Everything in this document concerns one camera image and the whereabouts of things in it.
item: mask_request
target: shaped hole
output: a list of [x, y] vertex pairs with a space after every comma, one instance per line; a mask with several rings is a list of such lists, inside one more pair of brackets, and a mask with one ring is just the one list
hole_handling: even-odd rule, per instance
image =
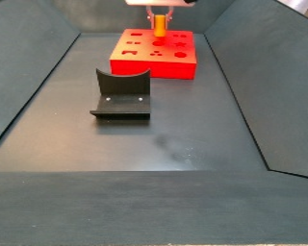
[[134, 50], [122, 50], [122, 51], [121, 51], [121, 54], [122, 54], [122, 55], [132, 54], [132, 55], [134, 56], [134, 55], [137, 55], [137, 53], [138, 53], [138, 52], [134, 51]]
[[154, 41], [153, 42], [153, 46], [162, 46], [164, 45], [164, 42], [162, 41]]
[[188, 54], [184, 53], [184, 52], [176, 52], [176, 53], [174, 53], [174, 57], [176, 57], [176, 58], [185, 58], [186, 56], [188, 56]]

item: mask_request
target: black holder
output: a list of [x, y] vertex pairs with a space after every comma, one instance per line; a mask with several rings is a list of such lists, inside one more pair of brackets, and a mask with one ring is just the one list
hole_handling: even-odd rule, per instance
[[150, 118], [150, 70], [136, 75], [112, 75], [95, 69], [99, 87], [95, 117]]

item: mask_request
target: red block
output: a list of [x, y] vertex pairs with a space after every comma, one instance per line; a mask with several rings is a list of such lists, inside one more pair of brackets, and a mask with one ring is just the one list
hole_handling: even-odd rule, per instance
[[154, 37], [153, 30], [126, 29], [110, 56], [112, 73], [130, 75], [150, 69], [152, 77], [194, 77], [196, 56], [192, 32], [166, 31]]

